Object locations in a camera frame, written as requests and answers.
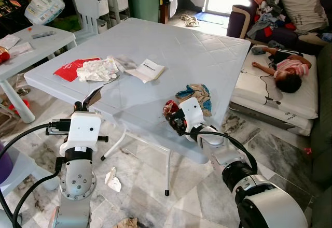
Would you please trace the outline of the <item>white printed booklet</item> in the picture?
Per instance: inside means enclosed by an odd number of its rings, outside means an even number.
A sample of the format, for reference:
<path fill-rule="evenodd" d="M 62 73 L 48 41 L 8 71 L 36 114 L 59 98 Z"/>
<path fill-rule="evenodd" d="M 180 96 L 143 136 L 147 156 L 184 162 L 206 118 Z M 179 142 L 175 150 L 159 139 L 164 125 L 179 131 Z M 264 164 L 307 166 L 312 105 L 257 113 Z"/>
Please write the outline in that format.
<path fill-rule="evenodd" d="M 126 72 L 131 76 L 137 77 L 142 83 L 153 81 L 164 72 L 163 65 L 156 64 L 152 60 L 146 59 L 143 63 L 134 69 L 126 69 Z"/>

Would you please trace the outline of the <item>blue door mat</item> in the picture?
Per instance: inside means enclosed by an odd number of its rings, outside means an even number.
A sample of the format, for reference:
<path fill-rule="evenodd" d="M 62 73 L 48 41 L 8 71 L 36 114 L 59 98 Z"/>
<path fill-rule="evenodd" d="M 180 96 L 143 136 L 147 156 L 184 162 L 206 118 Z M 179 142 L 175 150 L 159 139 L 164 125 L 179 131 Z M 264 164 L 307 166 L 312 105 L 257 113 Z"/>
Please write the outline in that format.
<path fill-rule="evenodd" d="M 197 20 L 199 21 L 220 24 L 220 25 L 228 24 L 229 21 L 228 16 L 214 15 L 207 12 L 199 12 L 196 15 L 194 15 L 194 17 L 196 17 Z"/>

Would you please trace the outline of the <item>crumpled white plastic wrap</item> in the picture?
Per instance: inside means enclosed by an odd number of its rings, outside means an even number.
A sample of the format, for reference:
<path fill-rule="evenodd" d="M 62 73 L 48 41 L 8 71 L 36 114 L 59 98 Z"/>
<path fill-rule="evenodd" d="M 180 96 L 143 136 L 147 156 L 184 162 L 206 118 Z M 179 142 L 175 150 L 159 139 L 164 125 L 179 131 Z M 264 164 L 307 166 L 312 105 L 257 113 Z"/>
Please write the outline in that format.
<path fill-rule="evenodd" d="M 80 81 L 102 81 L 107 82 L 118 77 L 120 64 L 113 57 L 103 60 L 92 60 L 84 62 L 76 69 L 76 74 Z"/>

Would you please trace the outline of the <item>green plastic toy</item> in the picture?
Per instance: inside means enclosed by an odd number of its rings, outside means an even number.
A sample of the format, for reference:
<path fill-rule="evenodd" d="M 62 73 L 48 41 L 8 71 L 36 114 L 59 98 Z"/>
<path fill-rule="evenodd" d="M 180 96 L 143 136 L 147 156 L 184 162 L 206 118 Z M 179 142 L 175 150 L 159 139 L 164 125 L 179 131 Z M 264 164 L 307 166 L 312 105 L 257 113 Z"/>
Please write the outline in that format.
<path fill-rule="evenodd" d="M 76 32 L 81 30 L 80 22 L 76 16 L 68 16 L 54 19 L 47 26 L 57 27 L 63 31 Z"/>

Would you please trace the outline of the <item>sleeping child in pink shirt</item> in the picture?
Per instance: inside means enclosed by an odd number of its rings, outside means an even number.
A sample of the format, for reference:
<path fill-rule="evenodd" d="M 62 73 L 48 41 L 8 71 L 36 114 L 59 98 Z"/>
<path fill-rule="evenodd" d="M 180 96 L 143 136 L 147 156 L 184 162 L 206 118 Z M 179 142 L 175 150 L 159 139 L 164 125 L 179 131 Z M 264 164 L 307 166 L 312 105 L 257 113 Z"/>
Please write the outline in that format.
<path fill-rule="evenodd" d="M 269 74 L 275 80 L 276 88 L 285 93 L 295 93 L 301 88 L 302 77 L 307 76 L 311 62 L 300 53 L 291 52 L 279 48 L 267 47 L 266 53 L 270 56 L 273 65 L 269 67 L 253 62 L 252 66 Z"/>

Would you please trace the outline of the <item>grey remote control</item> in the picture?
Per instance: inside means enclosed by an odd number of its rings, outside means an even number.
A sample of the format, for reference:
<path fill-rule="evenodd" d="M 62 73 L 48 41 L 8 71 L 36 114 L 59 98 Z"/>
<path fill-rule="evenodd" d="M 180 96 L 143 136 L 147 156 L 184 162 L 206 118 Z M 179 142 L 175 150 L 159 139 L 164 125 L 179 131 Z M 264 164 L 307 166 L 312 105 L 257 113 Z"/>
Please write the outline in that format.
<path fill-rule="evenodd" d="M 56 34 L 56 31 L 41 32 L 41 33 L 33 34 L 32 38 L 33 39 L 43 38 L 43 37 L 52 36 L 52 35 L 55 35 L 55 34 Z"/>

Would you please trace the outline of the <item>dark purple sofa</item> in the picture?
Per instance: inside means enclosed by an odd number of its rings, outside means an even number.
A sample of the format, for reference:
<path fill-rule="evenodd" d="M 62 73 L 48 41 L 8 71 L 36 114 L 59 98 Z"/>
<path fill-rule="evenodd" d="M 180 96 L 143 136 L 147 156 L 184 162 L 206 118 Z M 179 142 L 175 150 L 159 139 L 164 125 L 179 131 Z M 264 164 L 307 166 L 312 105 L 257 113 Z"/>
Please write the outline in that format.
<path fill-rule="evenodd" d="M 272 35 L 269 37 L 265 36 L 264 31 L 258 31 L 255 38 L 249 38 L 246 32 L 254 24 L 254 15 L 256 10 L 258 10 L 258 5 L 253 0 L 248 0 L 246 5 L 239 4 L 232 7 L 227 36 L 247 39 L 254 44 L 268 44 L 274 41 L 299 52 L 317 53 L 325 45 L 325 41 L 322 41 L 320 36 L 329 31 L 329 15 L 332 13 L 332 0 L 320 0 L 320 3 L 327 15 L 327 27 L 317 31 L 299 32 L 296 31 L 295 25 L 289 19 L 289 23 L 286 26 L 273 29 Z"/>

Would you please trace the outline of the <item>beige pillow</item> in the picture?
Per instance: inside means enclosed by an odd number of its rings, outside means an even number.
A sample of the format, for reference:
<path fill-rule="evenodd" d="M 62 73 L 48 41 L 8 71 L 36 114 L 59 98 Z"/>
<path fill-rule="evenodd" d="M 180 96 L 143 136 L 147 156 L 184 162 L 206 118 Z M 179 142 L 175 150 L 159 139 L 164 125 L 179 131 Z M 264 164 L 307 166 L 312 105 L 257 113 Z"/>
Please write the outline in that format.
<path fill-rule="evenodd" d="M 280 0 L 296 31 L 317 31 L 327 27 L 327 15 L 320 0 Z"/>

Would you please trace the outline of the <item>crumpled red foil bag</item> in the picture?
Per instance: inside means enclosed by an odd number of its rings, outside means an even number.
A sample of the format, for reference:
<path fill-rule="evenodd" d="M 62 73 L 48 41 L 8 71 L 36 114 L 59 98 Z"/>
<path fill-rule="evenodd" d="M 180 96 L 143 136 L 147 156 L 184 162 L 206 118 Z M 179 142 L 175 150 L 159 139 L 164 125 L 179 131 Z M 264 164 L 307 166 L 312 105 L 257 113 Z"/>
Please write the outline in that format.
<path fill-rule="evenodd" d="M 0 46 L 0 64 L 10 60 L 10 53 L 7 48 Z"/>

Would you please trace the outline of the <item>small red trash wrapper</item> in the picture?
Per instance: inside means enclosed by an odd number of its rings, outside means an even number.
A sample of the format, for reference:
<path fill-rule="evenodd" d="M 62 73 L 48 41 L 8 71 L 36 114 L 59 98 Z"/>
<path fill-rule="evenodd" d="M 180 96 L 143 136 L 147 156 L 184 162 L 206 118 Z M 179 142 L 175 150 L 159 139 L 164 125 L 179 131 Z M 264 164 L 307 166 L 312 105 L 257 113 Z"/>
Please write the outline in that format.
<path fill-rule="evenodd" d="M 176 102 L 174 100 L 169 100 L 163 108 L 163 113 L 168 111 L 168 112 L 172 112 L 172 116 L 175 114 L 175 104 Z"/>

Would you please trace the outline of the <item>white diaper pack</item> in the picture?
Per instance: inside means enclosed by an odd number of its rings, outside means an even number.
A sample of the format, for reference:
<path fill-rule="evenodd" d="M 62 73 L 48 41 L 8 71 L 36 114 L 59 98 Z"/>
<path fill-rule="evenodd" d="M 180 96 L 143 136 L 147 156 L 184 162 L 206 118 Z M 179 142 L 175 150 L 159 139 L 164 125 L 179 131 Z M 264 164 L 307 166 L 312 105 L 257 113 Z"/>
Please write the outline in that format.
<path fill-rule="evenodd" d="M 24 16 L 31 24 L 44 25 L 53 21 L 65 8 L 63 0 L 31 0 Z"/>

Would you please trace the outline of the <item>white floor mattress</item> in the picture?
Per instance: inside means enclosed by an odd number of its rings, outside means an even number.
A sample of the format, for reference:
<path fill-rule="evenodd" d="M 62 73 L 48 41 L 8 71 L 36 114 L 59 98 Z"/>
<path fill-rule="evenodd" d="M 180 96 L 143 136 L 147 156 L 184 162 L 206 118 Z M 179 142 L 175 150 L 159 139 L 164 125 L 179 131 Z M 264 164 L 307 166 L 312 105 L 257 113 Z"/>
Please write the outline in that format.
<path fill-rule="evenodd" d="M 268 118 L 296 135 L 309 136 L 314 119 L 318 118 L 317 59 L 304 54 L 311 62 L 309 74 L 302 78 L 302 85 L 296 93 L 284 93 L 274 85 L 272 76 L 252 66 L 253 62 L 270 66 L 268 54 L 246 57 L 235 86 L 231 102 L 258 113 L 260 118 Z"/>

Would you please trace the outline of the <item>white crumpled paper trash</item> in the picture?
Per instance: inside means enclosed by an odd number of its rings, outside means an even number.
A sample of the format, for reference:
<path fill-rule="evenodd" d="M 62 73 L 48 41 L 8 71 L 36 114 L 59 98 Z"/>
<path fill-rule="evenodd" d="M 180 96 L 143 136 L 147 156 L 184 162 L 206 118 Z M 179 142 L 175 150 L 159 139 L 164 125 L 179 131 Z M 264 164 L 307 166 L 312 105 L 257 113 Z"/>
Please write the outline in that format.
<path fill-rule="evenodd" d="M 117 168 L 113 167 L 110 169 L 110 171 L 106 174 L 104 183 L 107 185 L 110 189 L 112 189 L 114 192 L 121 192 L 121 181 L 116 176 Z"/>

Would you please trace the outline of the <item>pile of mixed clothes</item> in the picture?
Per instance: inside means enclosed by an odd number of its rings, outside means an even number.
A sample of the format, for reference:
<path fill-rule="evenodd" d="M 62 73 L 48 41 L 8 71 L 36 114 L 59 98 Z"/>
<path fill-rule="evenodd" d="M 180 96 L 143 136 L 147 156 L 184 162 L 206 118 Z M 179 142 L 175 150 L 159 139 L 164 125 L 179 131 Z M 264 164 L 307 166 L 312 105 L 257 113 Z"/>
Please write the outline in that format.
<path fill-rule="evenodd" d="M 253 0 L 258 9 L 254 15 L 254 24 L 246 32 L 249 38 L 255 38 L 258 31 L 264 31 L 265 36 L 272 35 L 273 29 L 280 26 L 286 26 L 289 23 L 289 17 L 285 10 L 279 6 L 280 0 Z"/>

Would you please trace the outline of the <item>brown paper trash piece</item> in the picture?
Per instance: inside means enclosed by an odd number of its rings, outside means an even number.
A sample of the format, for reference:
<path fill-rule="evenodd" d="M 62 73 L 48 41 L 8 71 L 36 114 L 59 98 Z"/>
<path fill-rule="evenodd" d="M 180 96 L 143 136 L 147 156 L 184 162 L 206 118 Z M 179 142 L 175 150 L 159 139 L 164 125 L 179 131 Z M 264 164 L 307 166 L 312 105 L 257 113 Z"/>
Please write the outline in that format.
<path fill-rule="evenodd" d="M 104 85 L 100 85 L 95 88 L 86 98 L 83 100 L 83 109 L 85 108 L 85 102 L 90 102 L 92 105 L 101 99 L 101 90 Z"/>

